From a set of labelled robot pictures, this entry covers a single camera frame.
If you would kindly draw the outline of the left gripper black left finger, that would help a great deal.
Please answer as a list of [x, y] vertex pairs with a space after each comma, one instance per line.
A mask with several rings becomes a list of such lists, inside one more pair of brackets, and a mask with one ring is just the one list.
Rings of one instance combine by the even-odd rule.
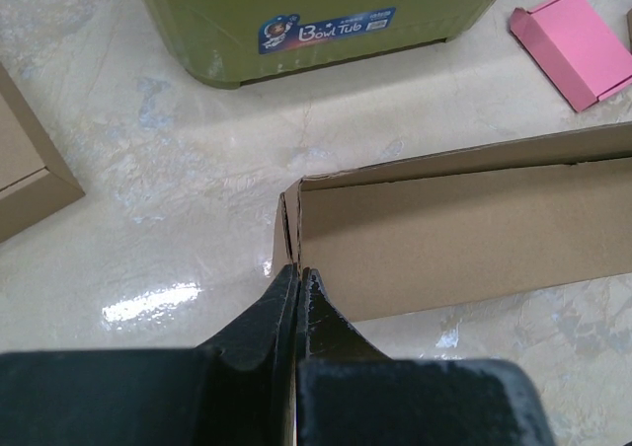
[[10, 352], [5, 445], [288, 445], [300, 276], [191, 348]]

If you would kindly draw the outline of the brown cardboard paper box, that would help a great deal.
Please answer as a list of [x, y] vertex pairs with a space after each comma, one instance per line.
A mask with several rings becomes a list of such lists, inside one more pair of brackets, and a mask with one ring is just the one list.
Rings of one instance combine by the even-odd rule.
[[298, 180], [273, 269], [315, 268], [351, 321], [631, 269], [631, 127], [613, 124]]

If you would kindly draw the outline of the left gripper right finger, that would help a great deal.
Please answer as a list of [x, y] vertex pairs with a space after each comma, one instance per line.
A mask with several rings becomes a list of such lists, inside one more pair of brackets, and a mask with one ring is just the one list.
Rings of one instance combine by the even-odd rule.
[[316, 269], [297, 308], [300, 445], [552, 445], [539, 396], [496, 359], [393, 359], [336, 309]]

